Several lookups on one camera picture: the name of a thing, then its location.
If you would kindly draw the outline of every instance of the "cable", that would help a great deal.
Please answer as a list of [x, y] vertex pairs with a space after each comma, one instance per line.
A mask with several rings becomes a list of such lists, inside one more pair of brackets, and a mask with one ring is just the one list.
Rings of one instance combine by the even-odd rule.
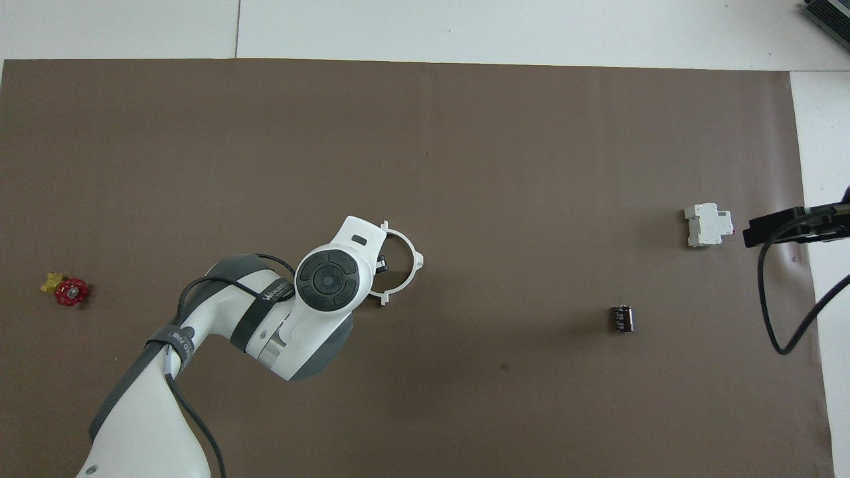
[[180, 403], [180, 406], [183, 407], [186, 413], [188, 413], [189, 416], [192, 417], [193, 420], [195, 420], [195, 423], [198, 424], [198, 428], [201, 429], [201, 433], [203, 433], [207, 440], [210, 442], [212, 452], [215, 453], [215, 459], [218, 462], [218, 473], [221, 478], [226, 478], [227, 474], [224, 472], [224, 458], [221, 456], [221, 449], [218, 448], [218, 443], [216, 443], [215, 438], [213, 438], [213, 434], [210, 432], [207, 426], [204, 425], [203, 420], [201, 420], [201, 417], [186, 400], [186, 397], [183, 396], [183, 393], [180, 392], [180, 389], [177, 388], [177, 384], [174, 383], [174, 377], [172, 377], [171, 373], [165, 374], [165, 381], [168, 383], [168, 388], [171, 389], [171, 393], [174, 395], [174, 398], [177, 399], [177, 401]]
[[274, 260], [276, 263], [286, 267], [292, 273], [292, 278], [295, 278], [295, 270], [292, 268], [291, 265], [287, 264], [285, 260], [278, 259], [275, 256], [268, 254], [255, 253], [254, 255], [259, 257], [260, 259]]
[[788, 341], [788, 344], [785, 347], [780, 347], [779, 342], [776, 340], [776, 333], [774, 332], [774, 327], [770, 322], [770, 314], [768, 313], [768, 300], [765, 297], [764, 292], [764, 258], [768, 254], [768, 249], [773, 246], [776, 241], [779, 240], [782, 235], [784, 235], [789, 230], [793, 229], [795, 226], [800, 225], [810, 219], [821, 218], [824, 216], [831, 216], [836, 214], [836, 210], [834, 208], [827, 208], [823, 210], [816, 211], [814, 213], [808, 213], [798, 218], [792, 219], [781, 225], [777, 230], [771, 233], [770, 236], [764, 241], [764, 245], [762, 245], [762, 250], [758, 254], [758, 264], [756, 266], [756, 273], [758, 277], [758, 298], [759, 303], [762, 306], [762, 318], [764, 319], [764, 326], [768, 330], [768, 337], [770, 337], [770, 344], [773, 346], [773, 349], [776, 350], [778, 354], [781, 356], [786, 356], [790, 354], [794, 347], [796, 347], [797, 342], [800, 341], [802, 335], [808, 329], [808, 326], [812, 325], [814, 319], [818, 317], [820, 311], [826, 307], [826, 305], [836, 296], [839, 292], [841, 292], [848, 284], [850, 284], [850, 274], [841, 279], [829, 292], [827, 292], [824, 297], [820, 298], [820, 300], [814, 305], [814, 307], [806, 314], [803, 318], [800, 325], [797, 327], [797, 330], [794, 332], [794, 335], [791, 336], [791, 339]]
[[192, 290], [192, 288], [194, 286], [196, 286], [196, 285], [198, 285], [202, 282], [224, 282], [225, 284], [229, 284], [231, 286], [238, 287], [242, 291], [251, 294], [253, 297], [257, 297], [257, 293], [254, 292], [253, 290], [251, 290], [248, 286], [245, 286], [244, 284], [241, 284], [241, 283], [234, 281], [232, 279], [228, 279], [227, 277], [223, 277], [223, 276], [198, 277], [194, 281], [189, 282], [189, 284], [186, 287], [183, 288], [183, 292], [180, 293], [180, 299], [177, 302], [177, 314], [174, 316], [174, 319], [171, 321], [172, 325], [182, 325], [183, 324], [183, 321], [184, 321], [183, 306], [184, 306], [184, 302], [186, 300], [186, 296], [189, 295], [189, 291]]

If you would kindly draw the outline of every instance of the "center button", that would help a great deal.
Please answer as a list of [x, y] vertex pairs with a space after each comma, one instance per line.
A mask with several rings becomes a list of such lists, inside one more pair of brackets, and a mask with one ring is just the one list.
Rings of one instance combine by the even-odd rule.
[[325, 295], [337, 293], [343, 287], [343, 273], [332, 265], [321, 267], [313, 275], [313, 287]]

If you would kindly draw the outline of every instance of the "black velcro strap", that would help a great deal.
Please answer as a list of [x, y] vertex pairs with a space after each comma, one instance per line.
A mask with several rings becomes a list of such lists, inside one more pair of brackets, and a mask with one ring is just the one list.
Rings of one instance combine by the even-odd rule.
[[180, 370], [182, 371], [195, 354], [195, 344], [192, 342], [192, 335], [195, 335], [195, 331], [190, 327], [180, 328], [169, 324], [162, 326], [151, 335], [145, 345], [150, 342], [171, 345], [178, 355], [180, 355]]
[[295, 295], [295, 288], [283, 277], [270, 283], [254, 299], [248, 310], [239, 319], [236, 328], [233, 329], [233, 333], [230, 335], [230, 342], [233, 346], [244, 352], [254, 331], [257, 330], [260, 322], [269, 314], [271, 308], [282, 300], [290, 299], [293, 295]]

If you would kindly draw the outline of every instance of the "white circuit breaker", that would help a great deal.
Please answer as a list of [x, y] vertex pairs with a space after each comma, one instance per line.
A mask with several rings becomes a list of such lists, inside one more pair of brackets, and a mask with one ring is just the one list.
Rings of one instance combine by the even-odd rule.
[[690, 229], [688, 245], [692, 248], [720, 244], [723, 242], [721, 236], [735, 232], [732, 227], [732, 214], [729, 211], [718, 211], [714, 202], [695, 204], [685, 208], [684, 213]]

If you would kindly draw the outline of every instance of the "black ribbed object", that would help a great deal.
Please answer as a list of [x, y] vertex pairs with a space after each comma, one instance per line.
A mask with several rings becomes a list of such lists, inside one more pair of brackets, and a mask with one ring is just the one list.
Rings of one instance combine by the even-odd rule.
[[850, 50], [850, 0], [808, 0], [802, 12]]

